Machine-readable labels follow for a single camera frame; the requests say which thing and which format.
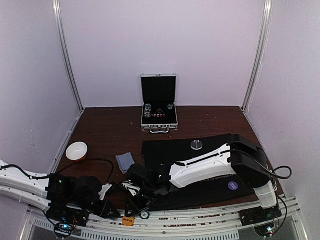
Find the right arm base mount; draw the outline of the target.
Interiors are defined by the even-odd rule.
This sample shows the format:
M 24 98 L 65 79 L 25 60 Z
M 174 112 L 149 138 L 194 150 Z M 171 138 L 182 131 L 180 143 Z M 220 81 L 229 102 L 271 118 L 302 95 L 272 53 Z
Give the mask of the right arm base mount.
M 278 206 L 264 209 L 255 207 L 241 210 L 239 218 L 242 226 L 253 225 L 254 232 L 262 238 L 271 238 L 277 231 L 282 212 Z

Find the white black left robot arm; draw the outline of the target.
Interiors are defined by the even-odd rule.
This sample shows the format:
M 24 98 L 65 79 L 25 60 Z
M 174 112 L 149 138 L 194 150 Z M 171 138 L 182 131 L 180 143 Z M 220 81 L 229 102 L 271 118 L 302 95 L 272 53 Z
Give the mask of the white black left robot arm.
M 103 219 L 120 217 L 107 199 L 115 188 L 115 183 L 102 184 L 95 176 L 76 178 L 60 172 L 41 174 L 4 161 L 0 163 L 1 193 L 33 205 L 61 222 L 75 217 L 77 209 Z

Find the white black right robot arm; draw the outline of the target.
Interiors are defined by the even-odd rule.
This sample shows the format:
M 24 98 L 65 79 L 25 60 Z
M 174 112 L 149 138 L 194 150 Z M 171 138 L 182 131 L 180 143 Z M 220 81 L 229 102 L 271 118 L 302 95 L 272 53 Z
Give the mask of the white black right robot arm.
M 254 190 L 260 202 L 256 216 L 266 221 L 276 212 L 278 204 L 274 179 L 287 180 L 292 176 L 292 169 L 289 166 L 286 169 L 289 170 L 287 176 L 270 170 L 263 149 L 234 134 L 215 150 L 192 159 L 172 160 L 153 169 L 133 164 L 128 170 L 128 179 L 121 184 L 128 192 L 125 216 L 141 215 L 148 219 L 148 210 L 161 196 L 198 182 L 238 176 L 246 187 Z

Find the purple small blind button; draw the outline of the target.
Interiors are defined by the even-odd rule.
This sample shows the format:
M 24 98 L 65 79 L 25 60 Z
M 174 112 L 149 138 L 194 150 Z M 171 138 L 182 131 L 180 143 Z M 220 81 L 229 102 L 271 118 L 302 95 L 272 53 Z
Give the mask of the purple small blind button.
M 239 185 L 236 181 L 230 181 L 228 183 L 227 187 L 231 191 L 237 191 L 239 189 Z

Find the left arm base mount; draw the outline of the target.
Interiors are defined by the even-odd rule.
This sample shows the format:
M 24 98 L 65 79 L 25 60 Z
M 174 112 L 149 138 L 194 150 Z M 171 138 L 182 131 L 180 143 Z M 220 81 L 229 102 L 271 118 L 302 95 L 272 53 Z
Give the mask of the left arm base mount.
M 90 215 L 87 211 L 75 208 L 67 208 L 66 211 L 48 209 L 42 212 L 53 225 L 53 233 L 60 239 L 70 237 L 78 226 L 85 227 Z

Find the orange big blind button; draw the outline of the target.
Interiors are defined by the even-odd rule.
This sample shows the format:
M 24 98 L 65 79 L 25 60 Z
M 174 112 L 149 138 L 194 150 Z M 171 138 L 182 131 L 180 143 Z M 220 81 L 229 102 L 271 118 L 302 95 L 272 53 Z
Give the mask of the orange big blind button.
M 133 216 L 130 216 L 130 217 L 123 216 L 122 224 L 126 227 L 132 227 L 135 224 L 135 218 Z

